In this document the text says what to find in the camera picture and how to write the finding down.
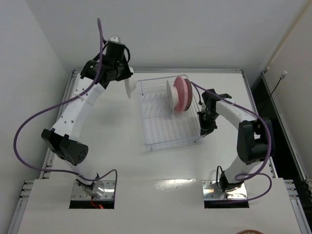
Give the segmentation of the white wire dish rack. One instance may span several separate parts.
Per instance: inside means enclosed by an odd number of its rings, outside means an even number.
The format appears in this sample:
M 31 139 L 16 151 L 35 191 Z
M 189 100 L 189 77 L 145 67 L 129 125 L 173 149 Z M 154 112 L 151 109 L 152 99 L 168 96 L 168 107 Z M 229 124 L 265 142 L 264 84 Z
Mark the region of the white wire dish rack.
M 172 111 L 167 84 L 178 76 L 141 79 L 136 82 L 144 144 L 148 150 L 158 150 L 192 144 L 200 140 L 196 98 L 182 113 Z

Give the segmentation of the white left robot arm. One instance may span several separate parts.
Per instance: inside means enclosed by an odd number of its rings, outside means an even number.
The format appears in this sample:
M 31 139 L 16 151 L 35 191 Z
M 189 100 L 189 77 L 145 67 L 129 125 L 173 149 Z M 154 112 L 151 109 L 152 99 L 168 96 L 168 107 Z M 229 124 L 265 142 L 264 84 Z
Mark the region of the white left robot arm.
M 44 129 L 41 133 L 48 148 L 77 174 L 78 185 L 94 197 L 103 195 L 104 184 L 87 162 L 88 146 L 79 142 L 83 123 L 111 81 L 124 81 L 127 96 L 131 96 L 136 86 L 130 81 L 134 72 L 128 65 L 130 51 L 126 45 L 110 40 L 104 45 L 104 50 L 103 55 L 98 54 L 85 64 L 61 117 L 51 129 Z

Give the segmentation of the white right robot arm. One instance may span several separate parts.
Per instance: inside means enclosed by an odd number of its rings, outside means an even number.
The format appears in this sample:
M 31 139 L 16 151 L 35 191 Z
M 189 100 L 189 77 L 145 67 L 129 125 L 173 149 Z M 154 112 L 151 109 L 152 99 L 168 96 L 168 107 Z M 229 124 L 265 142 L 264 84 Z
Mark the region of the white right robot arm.
M 202 95 L 201 111 L 198 118 L 200 135 L 205 137 L 217 129 L 216 119 L 223 116 L 238 131 L 237 157 L 230 167 L 222 171 L 217 179 L 217 187 L 227 192 L 241 186 L 251 170 L 275 153 L 272 122 L 268 118 L 262 120 L 238 107 L 230 105 L 215 97 Z

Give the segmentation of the pink plastic plate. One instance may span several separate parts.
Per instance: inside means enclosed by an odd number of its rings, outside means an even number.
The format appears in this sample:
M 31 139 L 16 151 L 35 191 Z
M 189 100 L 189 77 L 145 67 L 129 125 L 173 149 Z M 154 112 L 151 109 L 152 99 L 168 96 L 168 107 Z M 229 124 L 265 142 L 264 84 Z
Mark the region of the pink plastic plate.
M 174 81 L 174 87 L 177 90 L 178 104 L 175 107 L 177 113 L 183 112 L 188 104 L 188 85 L 184 78 L 177 77 Z

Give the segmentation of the blue rimmed glass plate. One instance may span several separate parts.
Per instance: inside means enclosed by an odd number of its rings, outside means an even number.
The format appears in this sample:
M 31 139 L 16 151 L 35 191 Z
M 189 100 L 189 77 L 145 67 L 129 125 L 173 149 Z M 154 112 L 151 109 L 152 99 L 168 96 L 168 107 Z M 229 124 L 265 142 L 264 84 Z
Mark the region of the blue rimmed glass plate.
M 177 88 L 171 85 L 169 81 L 166 81 L 166 88 L 167 88 L 169 106 L 170 106 L 171 112 L 174 112 L 176 106 L 178 106 L 179 104 Z
M 136 83 L 137 81 L 134 78 L 127 78 L 124 80 L 126 93 L 129 99 L 132 96 L 132 92 L 136 89 Z

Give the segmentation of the green rimmed white plate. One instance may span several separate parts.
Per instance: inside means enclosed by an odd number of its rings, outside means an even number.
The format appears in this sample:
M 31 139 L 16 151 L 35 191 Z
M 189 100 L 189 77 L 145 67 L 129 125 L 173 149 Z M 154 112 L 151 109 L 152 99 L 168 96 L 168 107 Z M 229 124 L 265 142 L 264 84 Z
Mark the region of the green rimmed white plate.
M 188 90 L 187 105 L 186 105 L 186 107 L 184 109 L 184 112 L 186 112 L 190 108 L 191 103 L 192 103 L 193 90 L 192 90 L 191 82 L 187 78 L 185 78 L 184 80 L 186 82 L 187 90 Z

